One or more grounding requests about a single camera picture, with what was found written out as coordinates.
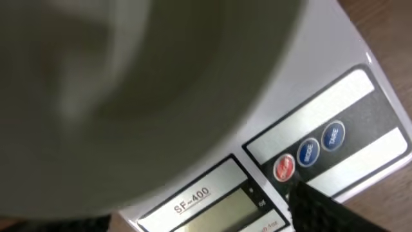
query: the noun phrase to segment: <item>tare button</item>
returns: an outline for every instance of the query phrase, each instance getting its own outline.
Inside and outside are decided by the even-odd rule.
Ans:
[[[297,163],[302,167],[312,166],[319,157],[320,146],[315,138],[306,139],[297,150]]]
[[[333,121],[323,131],[322,147],[326,151],[334,151],[342,145],[344,139],[344,124],[341,121]]]
[[[273,167],[275,179],[279,182],[285,182],[292,177],[295,172],[295,159],[291,154],[280,156]]]

